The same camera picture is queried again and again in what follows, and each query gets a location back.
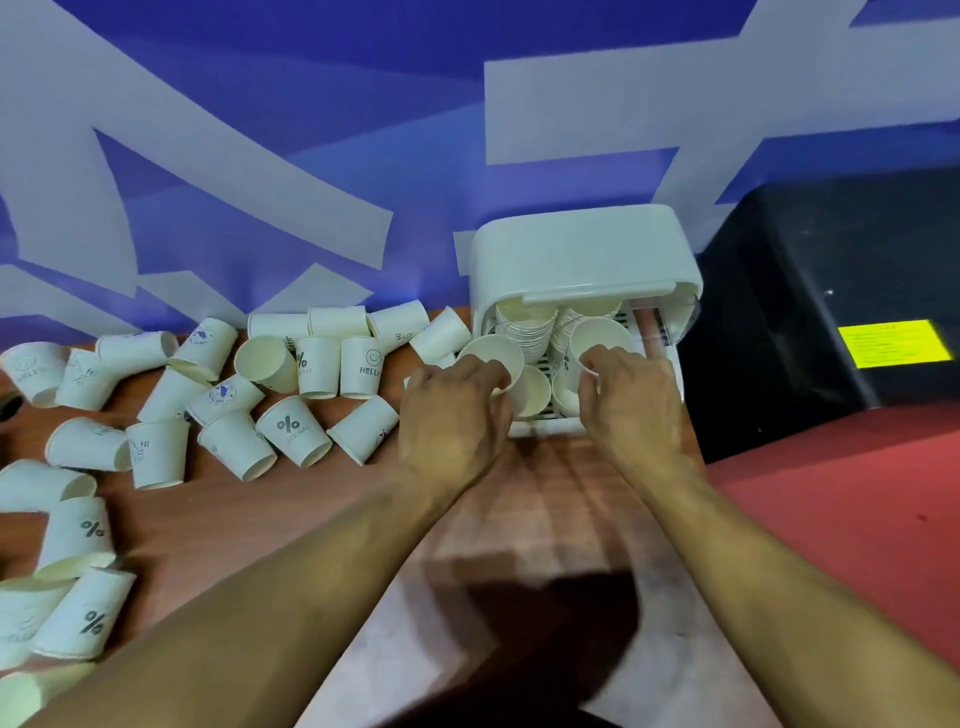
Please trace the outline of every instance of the blue and white mural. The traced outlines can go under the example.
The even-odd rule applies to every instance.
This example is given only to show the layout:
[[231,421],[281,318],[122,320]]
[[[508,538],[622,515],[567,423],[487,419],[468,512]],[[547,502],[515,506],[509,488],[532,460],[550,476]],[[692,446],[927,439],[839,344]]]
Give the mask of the blue and white mural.
[[0,348],[468,302],[472,231],[960,162],[960,0],[4,0]]

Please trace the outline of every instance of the white paper cup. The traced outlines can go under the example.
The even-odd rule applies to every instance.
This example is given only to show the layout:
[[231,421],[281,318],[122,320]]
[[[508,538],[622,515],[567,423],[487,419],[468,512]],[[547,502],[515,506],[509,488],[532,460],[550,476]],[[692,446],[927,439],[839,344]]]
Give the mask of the white paper cup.
[[116,557],[104,500],[74,497],[50,509],[34,576],[75,579],[90,567],[108,567]]
[[19,728],[94,667],[93,663],[77,663],[41,672],[14,672],[0,679],[0,728]]
[[362,305],[315,307],[307,311],[307,316],[310,319],[311,336],[328,339],[370,336],[367,308]]
[[103,409],[119,381],[120,376],[96,352],[71,349],[57,389],[57,405],[96,412]]
[[169,488],[183,482],[190,423],[165,420],[133,425],[127,428],[127,437],[134,488]]
[[201,383],[167,367],[136,419],[141,423],[182,420],[186,414],[186,404],[209,389],[210,385],[206,382]]
[[169,364],[191,379],[216,381],[236,340],[237,329],[230,324],[220,319],[203,319],[170,357]]
[[104,651],[136,575],[88,569],[34,639],[34,653],[62,660],[92,660]]
[[96,351],[109,370],[130,376],[164,366],[177,348],[177,337],[170,331],[149,331],[101,336]]
[[310,317],[305,313],[252,313],[247,319],[247,336],[275,336],[291,352],[297,342],[310,335]]
[[371,397],[326,434],[358,465],[363,465],[399,420],[400,416],[386,400]]
[[340,342],[340,395],[368,400],[380,388],[383,350],[371,336],[350,336]]
[[434,364],[449,353],[456,353],[471,338],[470,329],[449,306],[430,325],[410,340],[420,361]]
[[186,411],[194,422],[206,427],[228,412],[238,409],[250,412],[264,397],[266,395],[249,379],[233,375],[190,400]]
[[244,482],[258,478],[276,462],[276,453],[253,427],[249,412],[229,412],[197,437],[200,446]]
[[0,581],[0,670],[26,662],[40,625],[71,586],[71,581],[42,581],[32,576]]
[[275,336],[254,336],[245,341],[233,357],[233,368],[238,375],[280,394],[297,389],[297,362],[283,339]]
[[125,473],[131,467],[127,433],[86,417],[67,420],[55,429],[44,457],[51,465],[87,471]]
[[280,400],[256,421],[256,431],[300,468],[309,468],[333,443],[300,397]]
[[380,340],[383,354],[399,349],[430,324],[430,317],[419,301],[401,303],[367,314],[373,336]]
[[297,342],[297,382],[300,396],[330,400],[340,386],[340,339],[308,336]]
[[16,460],[0,470],[0,513],[48,512],[61,500],[96,492],[92,475],[38,460]]

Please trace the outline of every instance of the yellow label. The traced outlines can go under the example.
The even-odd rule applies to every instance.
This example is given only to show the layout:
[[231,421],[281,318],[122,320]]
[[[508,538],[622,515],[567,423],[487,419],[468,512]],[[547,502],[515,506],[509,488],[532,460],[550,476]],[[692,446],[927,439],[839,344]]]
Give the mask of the yellow label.
[[837,330],[857,369],[953,359],[930,321],[896,321]]

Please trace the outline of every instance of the wooden table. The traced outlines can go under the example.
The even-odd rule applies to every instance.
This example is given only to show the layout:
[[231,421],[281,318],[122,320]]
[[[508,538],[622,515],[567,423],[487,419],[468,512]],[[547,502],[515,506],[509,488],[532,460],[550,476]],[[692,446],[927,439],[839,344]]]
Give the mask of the wooden table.
[[[418,364],[410,347],[391,354],[381,396],[398,407]],[[124,380],[92,417],[132,425],[157,378]],[[359,402],[309,404],[330,427]],[[79,414],[25,406],[0,425],[0,462],[42,459],[53,429]],[[696,452],[689,427],[684,440]],[[139,575],[113,646],[377,485],[396,462],[396,435],[366,467],[335,448],[306,470],[281,457],[251,483],[195,438],[187,462],[188,482],[161,491],[97,473],[120,566]],[[4,578],[33,570],[45,521],[0,515]],[[436,712],[500,699],[579,704],[618,725],[777,725],[650,514],[579,438],[508,446],[420,544],[300,725],[368,726],[424,701]]]

